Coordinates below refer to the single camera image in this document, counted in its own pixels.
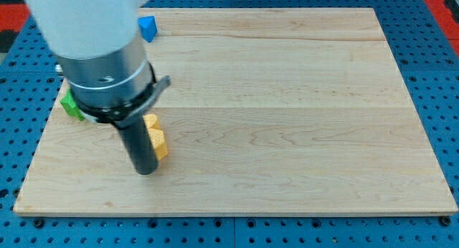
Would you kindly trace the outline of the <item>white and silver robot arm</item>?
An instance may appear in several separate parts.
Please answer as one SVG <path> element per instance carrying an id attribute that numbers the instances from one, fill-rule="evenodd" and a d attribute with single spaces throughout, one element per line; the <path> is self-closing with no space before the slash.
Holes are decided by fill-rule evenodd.
<path id="1" fill-rule="evenodd" d="M 169 86 L 146 57 L 137 11 L 149 0 L 25 0 L 81 113 L 126 128 Z"/>

